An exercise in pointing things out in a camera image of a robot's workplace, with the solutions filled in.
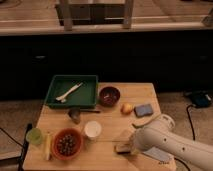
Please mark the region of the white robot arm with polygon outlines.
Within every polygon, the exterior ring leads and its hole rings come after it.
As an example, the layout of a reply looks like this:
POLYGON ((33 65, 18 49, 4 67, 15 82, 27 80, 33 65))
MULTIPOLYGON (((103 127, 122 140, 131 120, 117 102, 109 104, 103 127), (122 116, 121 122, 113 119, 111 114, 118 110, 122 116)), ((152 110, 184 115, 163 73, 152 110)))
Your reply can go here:
POLYGON ((141 152, 152 147, 180 157, 204 171, 213 171, 213 146, 190 140, 172 132, 174 120, 161 114, 132 134, 132 145, 141 152))

